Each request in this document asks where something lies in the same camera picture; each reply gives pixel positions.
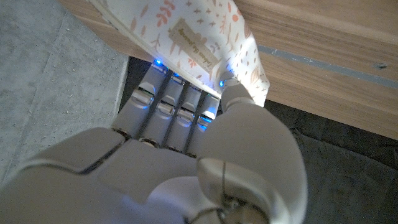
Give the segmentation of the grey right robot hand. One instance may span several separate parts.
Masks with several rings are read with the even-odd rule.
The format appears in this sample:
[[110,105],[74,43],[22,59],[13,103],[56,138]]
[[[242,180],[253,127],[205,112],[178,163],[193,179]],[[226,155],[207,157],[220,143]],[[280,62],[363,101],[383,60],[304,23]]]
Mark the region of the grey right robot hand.
[[2,223],[302,223],[303,157],[232,71],[207,96],[155,62],[113,124],[30,158]]

